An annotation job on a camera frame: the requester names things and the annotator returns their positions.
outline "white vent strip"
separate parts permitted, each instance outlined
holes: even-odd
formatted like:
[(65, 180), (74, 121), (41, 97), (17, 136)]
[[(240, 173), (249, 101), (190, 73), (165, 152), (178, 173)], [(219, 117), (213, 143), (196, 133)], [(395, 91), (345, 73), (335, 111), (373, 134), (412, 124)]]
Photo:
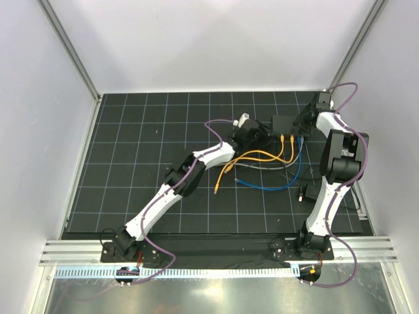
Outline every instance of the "white vent strip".
[[(55, 279), (123, 279), (123, 278), (146, 278), (158, 270), (141, 268), (140, 275), (116, 276), (117, 269), (114, 266), (59, 266)], [(155, 279), (228, 279), (228, 278), (279, 278), (299, 277), (298, 265), (290, 268), (271, 268), (261, 270), (176, 270), (168, 269)]]

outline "black cable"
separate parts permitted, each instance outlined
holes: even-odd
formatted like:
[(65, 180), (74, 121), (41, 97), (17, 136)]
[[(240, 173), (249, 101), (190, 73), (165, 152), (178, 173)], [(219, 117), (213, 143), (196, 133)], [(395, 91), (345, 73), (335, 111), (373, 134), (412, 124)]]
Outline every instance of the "black cable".
[(103, 235), (103, 233), (104, 233), (106, 230), (112, 230), (113, 235), (115, 235), (115, 234), (116, 234), (115, 230), (114, 230), (114, 229), (112, 229), (112, 228), (105, 228), (105, 229), (103, 229), (103, 230), (101, 231), (101, 233), (100, 233), (100, 235), (99, 235), (99, 242), (100, 242), (100, 245), (102, 246), (102, 249), (106, 249), (106, 247), (105, 247), (105, 245), (103, 245), (103, 241), (102, 241), (102, 235)]

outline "white panel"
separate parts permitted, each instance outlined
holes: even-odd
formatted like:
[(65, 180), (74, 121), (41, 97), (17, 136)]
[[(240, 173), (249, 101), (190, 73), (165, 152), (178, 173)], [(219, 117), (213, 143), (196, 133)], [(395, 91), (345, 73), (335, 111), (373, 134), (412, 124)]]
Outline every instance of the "white panel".
[(52, 0), (100, 92), (327, 87), (373, 0)]
[[(361, 182), (379, 234), (388, 234), (419, 312), (419, 3), (388, 1), (343, 81), (359, 83), (342, 118), (371, 136)], [(337, 92), (344, 100), (352, 87)]]
[(0, 24), (0, 304), (15, 314), (62, 227), (94, 101), (36, 1), (2, 1)]

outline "purple cable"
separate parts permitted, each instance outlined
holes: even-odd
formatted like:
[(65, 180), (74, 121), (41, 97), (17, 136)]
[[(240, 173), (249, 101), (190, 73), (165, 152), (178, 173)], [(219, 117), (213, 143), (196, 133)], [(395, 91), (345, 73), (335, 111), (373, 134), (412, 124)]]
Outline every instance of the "purple cable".
[(323, 283), (313, 283), (312, 284), (315, 287), (321, 287), (321, 288), (337, 288), (337, 287), (341, 287), (343, 285), (346, 285), (347, 283), (349, 283), (355, 277), (355, 275), (356, 275), (356, 273), (358, 271), (358, 261), (357, 261), (357, 258), (356, 258), (356, 255), (355, 255), (354, 250), (351, 248), (351, 246), (349, 244), (347, 244), (347, 242), (345, 242), (344, 240), (342, 240), (341, 238), (337, 237), (335, 234), (332, 233), (332, 230), (331, 230), (330, 225), (328, 223), (329, 214), (330, 214), (330, 211), (332, 209), (333, 203), (335, 202), (335, 200), (338, 197), (338, 192), (340, 191), (340, 189), (342, 187), (344, 187), (344, 186), (350, 186), (351, 184), (353, 184), (354, 182), (356, 182), (362, 176), (362, 174), (364, 173), (365, 168), (367, 167), (367, 163), (368, 163), (368, 146), (367, 146), (367, 142), (365, 142), (364, 138), (362, 137), (362, 135), (359, 132), (355, 131), (354, 129), (350, 128), (349, 126), (346, 126), (345, 123), (343, 123), (343, 121), (337, 116), (338, 111), (341, 110), (343, 108), (343, 106), (345, 106), (349, 102), (349, 100), (351, 100), (351, 98), (353, 98), (353, 96), (357, 92), (357, 90), (358, 90), (358, 84), (357, 83), (354, 83), (354, 82), (342, 83), (342, 84), (339, 84), (339, 85), (336, 85), (336, 86), (332, 86), (328, 90), (332, 90), (332, 89), (335, 89), (336, 87), (345, 86), (345, 85), (354, 85), (355, 86), (355, 90), (352, 92), (352, 94), (349, 96), (349, 98), (346, 101), (344, 101), (342, 103), (342, 105), (340, 105), (338, 107), (338, 109), (335, 111), (335, 115), (333, 116), (333, 118), (335, 119), (335, 121), (340, 126), (342, 126), (344, 129), (348, 130), (349, 132), (352, 132), (353, 134), (355, 134), (358, 137), (358, 139), (361, 141), (361, 143), (363, 145), (363, 148), (364, 148), (364, 151), (365, 151), (365, 161), (364, 161), (361, 169), (359, 170), (359, 172), (357, 173), (357, 175), (355, 177), (353, 177), (349, 181), (346, 181), (346, 182), (342, 183), (336, 189), (335, 194), (333, 194), (332, 200), (330, 201), (330, 204), (327, 207), (326, 216), (325, 216), (325, 222), (326, 222), (326, 229), (327, 229), (327, 232), (329, 232), (329, 235), (333, 239), (341, 242), (351, 252), (352, 257), (354, 258), (354, 272), (351, 274), (351, 276), (349, 278), (347, 278), (347, 280), (345, 280), (345, 281), (343, 281), (341, 283), (337, 283), (337, 284), (334, 284), (334, 285), (326, 285), (326, 284), (323, 284)]
[[(201, 154), (201, 155), (199, 155), (198, 157), (196, 157), (195, 159), (194, 159), (194, 161), (193, 161), (193, 163), (192, 163), (192, 165), (190, 166), (190, 168), (189, 168), (189, 170), (186, 172), (186, 174), (183, 176), (183, 178), (182, 179), (180, 179), (179, 180), (179, 182), (178, 183), (176, 183), (175, 185), (173, 185), (173, 186), (171, 186), (169, 189), (167, 189), (162, 195), (160, 195), (157, 199), (155, 199), (145, 210), (144, 210), (144, 214), (143, 214), (143, 216), (142, 216), (142, 218), (141, 218), (141, 222), (140, 222), (140, 228), (141, 228), (141, 234), (142, 234), (142, 236), (144, 237), (144, 240), (145, 241), (147, 241), (151, 246), (153, 246), (154, 248), (156, 248), (157, 250), (159, 250), (159, 251), (161, 251), (161, 252), (163, 252), (163, 253), (165, 253), (165, 254), (167, 254), (167, 255), (169, 255), (169, 256), (171, 256), (172, 257), (172, 260), (170, 261), (170, 263), (169, 264), (167, 264), (166, 266), (164, 266), (161, 270), (159, 270), (158, 272), (156, 272), (156, 273), (154, 273), (154, 274), (152, 274), (152, 275), (150, 275), (150, 276), (148, 276), (147, 278), (143, 278), (143, 279), (140, 279), (140, 280), (137, 280), (137, 281), (134, 281), (131, 285), (138, 285), (138, 284), (140, 284), (140, 283), (144, 283), (144, 282), (146, 282), (146, 281), (150, 281), (152, 278), (154, 278), (154, 277), (156, 277), (156, 276), (158, 276), (158, 275), (160, 275), (161, 273), (163, 273), (166, 269), (168, 269), (169, 267), (171, 267), (172, 265), (173, 265), (173, 263), (176, 261), (176, 255), (174, 255), (174, 253), (172, 253), (172, 252), (169, 252), (169, 251), (167, 251), (167, 250), (165, 250), (165, 249), (163, 249), (162, 247), (159, 247), (156, 243), (154, 243), (154, 242), (152, 242), (148, 237), (147, 237), (147, 234), (145, 233), (145, 230), (144, 230), (144, 219), (145, 219), (145, 215), (149, 212), (149, 210), (150, 210), (150, 208), (155, 204), (155, 203), (157, 203), (159, 200), (161, 200), (165, 195), (167, 195), (167, 193), (170, 191), (170, 190), (174, 190), (174, 189), (176, 189), (178, 186), (180, 186), (183, 182), (185, 182), (185, 180), (188, 178), (188, 176), (191, 174), (191, 172), (193, 171), (193, 169), (195, 168), (195, 165), (196, 165), (196, 163), (198, 162), (198, 159), (199, 158), (201, 158), (201, 157), (204, 157), (205, 155), (208, 155), (208, 154), (211, 154), (212, 152), (216, 152), (216, 151), (218, 151), (218, 150), (220, 150), (222, 147), (223, 147), (223, 139), (221, 138), (221, 136), (216, 132), (216, 131), (214, 131), (211, 127), (210, 127), (210, 123), (211, 122), (229, 122), (229, 123), (233, 123), (233, 121), (231, 121), (231, 120), (225, 120), (225, 119), (215, 119), (215, 120), (209, 120), (209, 121), (207, 121), (207, 122), (205, 122), (205, 127), (207, 128), (207, 129), (209, 129), (209, 131), (210, 132), (212, 132), (212, 134), (214, 134), (217, 138), (218, 138), (218, 140), (220, 141), (220, 145), (218, 146), (218, 147), (215, 147), (214, 149), (211, 149), (211, 150), (209, 150), (209, 151), (207, 151), (207, 152), (205, 152), (205, 153), (203, 153), (203, 154)], [(107, 287), (106, 289), (103, 289), (101, 292), (99, 292), (97, 295), (95, 295), (95, 296), (93, 296), (93, 297), (91, 297), (91, 298), (85, 298), (85, 299), (77, 299), (77, 298), (73, 298), (72, 296), (69, 296), (68, 295), (68, 293), (67, 293), (67, 291), (68, 291), (68, 289), (69, 289), (69, 286), (66, 286), (64, 289), (63, 289), (63, 294), (61, 295), (61, 297), (60, 297), (60, 299), (57, 301), (57, 304), (56, 304), (56, 306), (54, 307), (54, 311), (52, 312), (53, 314), (55, 314), (55, 312), (57, 312), (57, 310), (58, 310), (58, 308), (59, 308), (59, 306), (60, 306), (60, 304), (61, 304), (61, 302), (62, 302), (62, 299), (64, 298), (64, 296), (66, 297), (66, 298), (69, 298), (70, 300), (73, 300), (73, 301), (77, 301), (77, 302), (89, 302), (89, 301), (93, 301), (93, 300), (95, 300), (97, 297), (99, 297), (99, 296), (101, 296), (102, 294), (104, 294), (104, 293), (106, 293), (107, 291), (109, 291), (109, 290), (111, 290), (112, 288), (115, 288), (115, 287), (119, 287), (119, 285), (113, 285), (113, 286), (110, 286), (110, 287)]]

